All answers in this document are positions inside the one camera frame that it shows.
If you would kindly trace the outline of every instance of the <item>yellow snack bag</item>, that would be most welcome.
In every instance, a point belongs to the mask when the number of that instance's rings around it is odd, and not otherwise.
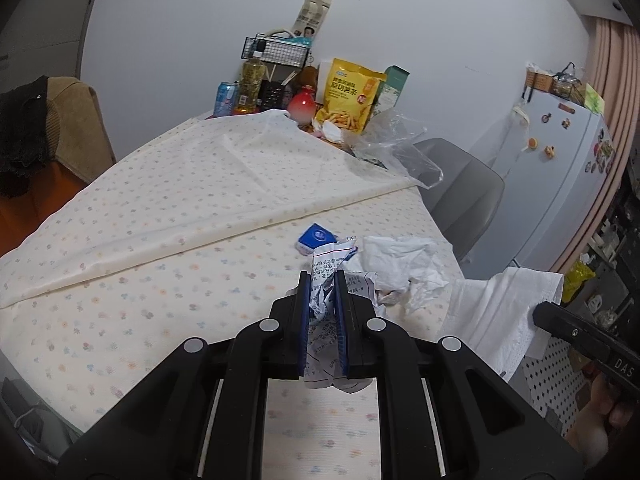
[[[334,59],[324,87],[324,106],[316,120],[362,133],[381,81],[386,81],[386,74]]]

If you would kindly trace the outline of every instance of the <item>blue can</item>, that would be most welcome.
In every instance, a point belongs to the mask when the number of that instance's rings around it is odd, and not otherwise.
[[[218,93],[216,94],[216,105],[213,108],[213,114],[216,117],[231,115],[236,104],[237,95],[238,83],[220,83]]]

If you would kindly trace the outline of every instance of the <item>white refrigerator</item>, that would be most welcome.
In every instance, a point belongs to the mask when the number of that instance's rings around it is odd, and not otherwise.
[[[504,179],[502,201],[460,264],[469,279],[487,280],[507,266],[550,270],[612,166],[614,150],[601,115],[540,91],[523,110],[529,127],[515,121],[492,166]],[[535,149],[526,147],[528,139],[535,139]]]

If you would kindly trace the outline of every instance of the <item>yellow bag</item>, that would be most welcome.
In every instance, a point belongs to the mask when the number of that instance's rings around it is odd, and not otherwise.
[[[386,74],[334,59],[324,87],[324,106],[318,110],[316,120],[362,133],[381,81],[386,81]]]
[[[562,302],[569,303],[575,294],[575,291],[580,288],[583,282],[595,278],[596,273],[593,272],[580,260],[577,260],[571,269],[564,275],[564,287],[562,288]]]

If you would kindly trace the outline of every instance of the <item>curtain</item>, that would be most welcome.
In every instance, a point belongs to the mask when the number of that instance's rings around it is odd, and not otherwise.
[[[638,127],[640,109],[640,37],[623,23],[596,19],[592,38],[587,81],[605,101],[604,118],[609,127],[616,155],[587,217],[552,271],[564,274],[577,260],[587,241],[597,231],[620,186],[631,143]]]

